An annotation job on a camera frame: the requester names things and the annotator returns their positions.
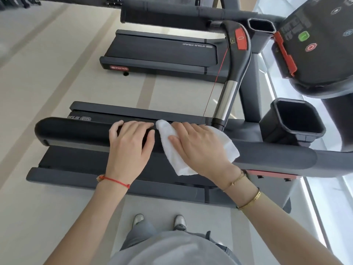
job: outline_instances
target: gold bracelet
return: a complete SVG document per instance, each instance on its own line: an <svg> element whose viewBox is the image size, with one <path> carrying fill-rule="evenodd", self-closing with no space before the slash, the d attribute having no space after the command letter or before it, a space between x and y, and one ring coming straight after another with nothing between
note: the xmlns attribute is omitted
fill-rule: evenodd
<svg viewBox="0 0 353 265"><path fill-rule="evenodd" d="M260 188L257 188L258 189L258 192L257 192L257 195L254 197L254 199L252 199L249 203L247 203L246 205L243 205L241 207L239 206L236 206L236 208L238 210L243 210L245 207L247 207L248 205L251 205L252 203L254 203L257 199L259 199L259 197L261 196L261 191L260 191Z"/></svg>
<svg viewBox="0 0 353 265"><path fill-rule="evenodd" d="M235 181L233 181L227 188L225 188L225 189L223 190L223 192L226 191L228 188L234 186L234 184L235 184L236 182L238 182L239 180L241 180L241 179L244 178L244 177L246 177L246 174L244 173L243 170L241 170L241 176L240 176L239 178L237 178Z"/></svg>

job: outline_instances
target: bracelet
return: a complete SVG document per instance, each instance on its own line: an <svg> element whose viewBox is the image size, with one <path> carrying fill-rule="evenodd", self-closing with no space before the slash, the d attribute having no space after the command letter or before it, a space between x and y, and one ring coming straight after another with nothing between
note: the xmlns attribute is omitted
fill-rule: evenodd
<svg viewBox="0 0 353 265"><path fill-rule="evenodd" d="M244 177L246 177L246 174L244 173L243 170L241 170L241 176L240 176L239 178L237 178L235 181L233 181L227 188L225 188L225 189L223 190L223 192L226 191L228 188L234 186L234 184L235 184L236 182L238 182L239 180L241 180L241 179L244 178Z"/></svg>
<svg viewBox="0 0 353 265"><path fill-rule="evenodd" d="M126 188L130 188L130 184L125 184L125 183L122 183L122 182L120 182L120 181L118 181L118 180L116 180L116 179L114 179L114 178L107 178L106 176L104 176L104 175L100 175L100 176L98 176L97 177L97 181L98 182L101 182L103 179L107 179L107 180L110 180L110 181L114 181L114 182L116 182L116 183L119 183L120 185L123 185L124 187L126 187Z"/></svg>
<svg viewBox="0 0 353 265"><path fill-rule="evenodd" d="M246 205L243 205L241 207L239 206L236 206L236 208L238 210L243 210L245 207L247 207L248 205L251 205L252 203L254 203L257 199L259 199L259 197L261 196L261 191L260 191L260 188L257 188L258 189L258 192L257 192L257 195L254 197L254 199L252 199L249 203L247 203Z"/></svg>

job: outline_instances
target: red cord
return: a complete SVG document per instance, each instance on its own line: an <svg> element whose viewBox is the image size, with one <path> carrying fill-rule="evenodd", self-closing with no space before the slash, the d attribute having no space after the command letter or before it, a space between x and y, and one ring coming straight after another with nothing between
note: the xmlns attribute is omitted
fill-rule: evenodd
<svg viewBox="0 0 353 265"><path fill-rule="evenodd" d="M98 178L97 178L97 180L98 180L98 182L101 182L103 179L107 179L107 180L110 180L110 181L114 181L114 182L116 182L116 183L119 183L120 185L123 185L124 187L126 187L126 188L130 188L130 184L124 184L124 183L122 183L122 182L120 182L120 181L118 181L118 180L116 180L116 179L114 179L114 178L107 178L106 176L103 176L103 175L100 175Z"/></svg>
<svg viewBox="0 0 353 265"><path fill-rule="evenodd" d="M210 102L210 99L211 99L211 96L212 96L213 89L215 88L215 85L216 85L216 82L217 82L217 79L218 79L218 75L219 75L219 73L220 73L220 71L221 71L221 68L222 68L222 65L223 65L224 59L226 58L226 54L227 54L227 52L228 52L228 48L227 48L226 52L224 53L224 57L223 57L223 60L222 60L221 66L220 66L220 69L219 69L219 71L218 71L218 73L217 73L217 77L216 77L215 83L213 84L212 91L211 91L210 97L208 98L207 105L206 105L205 111L204 111L204 113L203 113L203 116L205 116L205 113L206 113L206 109L207 109L208 103Z"/></svg>

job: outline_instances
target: shoe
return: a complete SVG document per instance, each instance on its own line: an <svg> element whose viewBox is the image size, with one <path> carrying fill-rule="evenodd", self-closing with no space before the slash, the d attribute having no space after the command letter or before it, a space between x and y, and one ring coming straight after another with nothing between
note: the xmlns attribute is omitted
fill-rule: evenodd
<svg viewBox="0 0 353 265"><path fill-rule="evenodd" d="M132 227L134 227L137 223L139 223L140 221L143 221L145 219L145 217L143 216L143 214L137 214L132 222Z"/></svg>
<svg viewBox="0 0 353 265"><path fill-rule="evenodd" d="M182 215L177 215L174 219L174 230L186 231L186 221Z"/></svg>

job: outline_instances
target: gray shirt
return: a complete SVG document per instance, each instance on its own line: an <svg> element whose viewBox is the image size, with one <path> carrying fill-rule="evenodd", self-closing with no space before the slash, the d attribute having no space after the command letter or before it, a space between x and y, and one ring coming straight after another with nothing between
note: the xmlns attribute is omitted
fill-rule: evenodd
<svg viewBox="0 0 353 265"><path fill-rule="evenodd" d="M146 241L118 251L108 265L192 264L234 265L214 243L186 232L161 232Z"/></svg>

